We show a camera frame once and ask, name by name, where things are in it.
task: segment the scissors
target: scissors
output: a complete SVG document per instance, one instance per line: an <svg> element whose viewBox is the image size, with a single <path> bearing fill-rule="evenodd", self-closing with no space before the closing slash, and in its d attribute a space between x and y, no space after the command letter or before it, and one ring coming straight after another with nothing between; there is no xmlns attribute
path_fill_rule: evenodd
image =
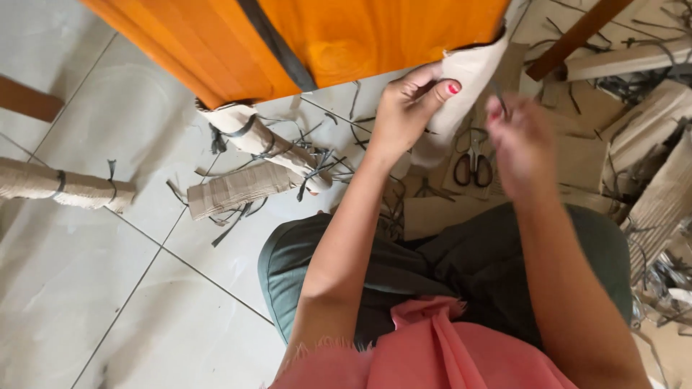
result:
<svg viewBox="0 0 692 389"><path fill-rule="evenodd" d="M467 186L473 182L479 188L485 188L493 183L493 165L490 159L480 153L480 143L483 141L481 132L471 129L471 146L462 154L454 166L454 182L459 186Z"/></svg>

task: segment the black scissor handle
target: black scissor handle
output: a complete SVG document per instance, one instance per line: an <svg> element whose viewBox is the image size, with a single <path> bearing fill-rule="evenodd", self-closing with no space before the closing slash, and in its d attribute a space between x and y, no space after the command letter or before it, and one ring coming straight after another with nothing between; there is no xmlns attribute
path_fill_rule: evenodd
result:
<svg viewBox="0 0 692 389"><path fill-rule="evenodd" d="M485 188L493 183L493 164L485 155L476 157L476 171L473 172L473 182L479 188Z"/></svg>
<svg viewBox="0 0 692 389"><path fill-rule="evenodd" d="M471 156L468 154L462 154L454 165L454 172L452 174L454 182L459 186L467 186L471 183Z"/></svg>

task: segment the white tile floor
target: white tile floor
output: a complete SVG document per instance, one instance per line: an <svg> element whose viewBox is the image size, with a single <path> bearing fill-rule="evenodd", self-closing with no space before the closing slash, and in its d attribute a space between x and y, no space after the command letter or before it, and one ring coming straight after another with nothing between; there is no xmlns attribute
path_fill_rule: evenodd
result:
<svg viewBox="0 0 692 389"><path fill-rule="evenodd" d="M543 26L546 15L567 29L582 14L551 0L516 0L511 12L526 12L530 23L515 33L525 43L554 36ZM609 24L614 41L641 35L624 26ZM329 210L345 184L302 203L296 190L272 196L213 248L224 228L192 221L165 182L184 189L202 182L195 170L225 172L249 156L210 153L208 127L194 112L191 92L76 0L3 2L0 52L0 73L69 102L53 124L0 110L0 156L102 177L107 159L116 159L116 178L139 189L122 215L49 200L5 204L0 387L269 384L284 346L260 291L257 255L277 225ZM403 73L361 80L352 121L373 116L382 88ZM348 121L355 90L354 83L342 84L259 110L303 128L332 112L337 126L311 139L357 165L363 151L353 144ZM290 122L273 128L298 136ZM367 139L364 129L355 130Z"/></svg>

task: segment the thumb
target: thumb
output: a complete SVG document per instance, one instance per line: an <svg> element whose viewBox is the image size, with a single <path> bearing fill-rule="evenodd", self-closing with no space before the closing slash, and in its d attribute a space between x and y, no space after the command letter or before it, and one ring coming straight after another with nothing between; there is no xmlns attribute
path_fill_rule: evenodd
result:
<svg viewBox="0 0 692 389"><path fill-rule="evenodd" d="M414 109L430 118L444 102L461 90L462 85L457 80L442 80L418 100Z"/></svg>

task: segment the woman's right hand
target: woman's right hand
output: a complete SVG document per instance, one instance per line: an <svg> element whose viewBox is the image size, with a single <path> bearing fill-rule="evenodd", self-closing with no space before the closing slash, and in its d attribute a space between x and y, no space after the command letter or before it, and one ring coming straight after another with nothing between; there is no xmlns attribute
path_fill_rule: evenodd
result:
<svg viewBox="0 0 692 389"><path fill-rule="evenodd" d="M486 105L502 188L515 206L538 205L545 196L557 195L554 130L532 99L513 93L502 99L508 118L497 97Z"/></svg>

